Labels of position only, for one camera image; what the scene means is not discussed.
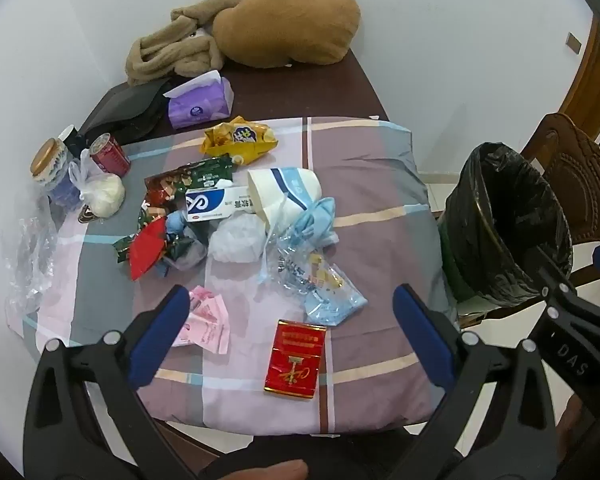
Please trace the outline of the person left hand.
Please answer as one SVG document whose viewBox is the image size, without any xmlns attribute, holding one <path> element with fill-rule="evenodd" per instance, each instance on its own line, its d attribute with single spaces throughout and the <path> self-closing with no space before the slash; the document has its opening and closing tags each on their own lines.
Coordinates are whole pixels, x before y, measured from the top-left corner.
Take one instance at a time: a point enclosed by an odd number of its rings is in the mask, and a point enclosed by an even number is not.
<svg viewBox="0 0 600 480">
<path fill-rule="evenodd" d="M 232 472 L 222 480 L 306 480 L 308 465 L 303 460 L 288 460 L 273 466 Z"/>
</svg>

